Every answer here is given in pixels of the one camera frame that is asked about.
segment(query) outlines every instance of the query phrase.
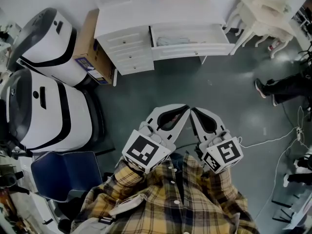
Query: curved table leg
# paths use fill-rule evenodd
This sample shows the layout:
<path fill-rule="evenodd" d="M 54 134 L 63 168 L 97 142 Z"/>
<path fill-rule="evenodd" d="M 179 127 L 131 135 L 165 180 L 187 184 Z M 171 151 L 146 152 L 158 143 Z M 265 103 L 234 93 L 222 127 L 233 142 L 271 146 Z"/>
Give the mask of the curved table leg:
<path fill-rule="evenodd" d="M 255 33 L 252 33 L 252 34 L 244 41 L 242 47 L 245 47 L 246 43 L 249 42 L 254 36 L 255 36 Z"/>
<path fill-rule="evenodd" d="M 243 44 L 243 42 L 253 33 L 253 30 L 251 28 L 246 28 L 240 38 L 237 40 L 235 47 L 230 52 L 230 55 L 234 55 L 236 50 Z"/>
<path fill-rule="evenodd" d="M 281 43 L 280 45 L 278 45 L 275 49 L 273 49 L 272 52 L 271 52 L 271 54 L 270 54 L 271 59 L 274 58 L 275 54 L 276 54 L 278 51 L 280 51 L 280 50 L 282 50 L 283 48 L 285 48 L 289 42 L 290 42 L 290 41 L 283 42 L 283 43 Z"/>
<path fill-rule="evenodd" d="M 238 32 L 235 33 L 235 35 L 236 35 L 237 37 L 240 35 L 240 33 L 242 33 L 243 25 L 244 25 L 244 23 L 243 23 L 243 21 L 241 20 L 241 21 L 240 21 L 240 24 L 239 24 L 239 27 L 238 27 Z"/>
<path fill-rule="evenodd" d="M 224 30 L 225 34 L 227 34 L 230 31 L 233 21 L 235 20 L 237 16 L 239 16 L 240 8 L 241 8 L 241 4 L 238 4 L 237 8 L 234 9 L 233 12 L 231 13 L 229 20 L 226 24 L 226 29 Z"/>
<path fill-rule="evenodd" d="M 260 43 L 264 42 L 268 37 L 269 37 L 269 35 L 264 35 L 259 41 L 257 41 L 257 42 L 255 43 L 255 47 L 257 48 L 258 45 L 259 45 Z"/>

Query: open drawer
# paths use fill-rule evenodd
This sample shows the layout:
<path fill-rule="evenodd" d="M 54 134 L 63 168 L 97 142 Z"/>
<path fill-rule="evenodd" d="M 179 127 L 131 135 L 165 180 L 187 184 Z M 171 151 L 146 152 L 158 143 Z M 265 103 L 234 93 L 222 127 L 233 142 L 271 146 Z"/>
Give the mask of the open drawer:
<path fill-rule="evenodd" d="M 225 56 L 235 45 L 229 43 L 219 24 L 153 25 L 150 27 L 150 34 L 154 60 Z"/>

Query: black button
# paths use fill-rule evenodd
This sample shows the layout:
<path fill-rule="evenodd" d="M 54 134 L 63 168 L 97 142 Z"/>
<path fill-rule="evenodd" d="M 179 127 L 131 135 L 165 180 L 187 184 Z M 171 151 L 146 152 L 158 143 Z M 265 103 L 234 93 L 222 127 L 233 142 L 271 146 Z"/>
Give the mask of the black button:
<path fill-rule="evenodd" d="M 39 98 L 39 93 L 37 91 L 34 91 L 33 92 L 33 96 L 35 99 L 38 99 Z"/>

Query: shirt sleeve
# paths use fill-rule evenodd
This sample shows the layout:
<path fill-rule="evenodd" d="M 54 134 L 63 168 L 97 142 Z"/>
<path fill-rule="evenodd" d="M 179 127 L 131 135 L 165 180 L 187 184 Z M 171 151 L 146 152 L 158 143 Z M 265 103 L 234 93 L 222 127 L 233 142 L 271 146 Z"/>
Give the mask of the shirt sleeve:
<path fill-rule="evenodd" d="M 122 158 L 114 175 L 104 184 L 94 187 L 88 193 L 80 213 L 72 222 L 71 232 L 89 218 L 109 217 L 108 212 L 116 206 L 116 202 L 134 195 L 136 185 L 142 183 L 144 179 L 143 173 L 130 168 Z"/>
<path fill-rule="evenodd" d="M 240 214 L 237 234 L 259 234 L 255 222 L 248 213 L 247 199 L 234 187 L 230 169 L 219 174 L 209 172 L 210 190 L 223 212 L 230 218 Z"/>

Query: cardboard box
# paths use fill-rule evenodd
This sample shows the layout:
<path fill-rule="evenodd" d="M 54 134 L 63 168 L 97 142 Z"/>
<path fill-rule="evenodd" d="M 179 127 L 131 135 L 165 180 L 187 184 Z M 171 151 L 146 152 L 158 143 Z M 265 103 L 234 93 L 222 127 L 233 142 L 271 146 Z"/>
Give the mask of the cardboard box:
<path fill-rule="evenodd" d="M 89 11 L 78 36 L 73 58 L 99 84 L 112 84 L 112 62 L 94 39 L 98 13 L 98 9 Z"/>

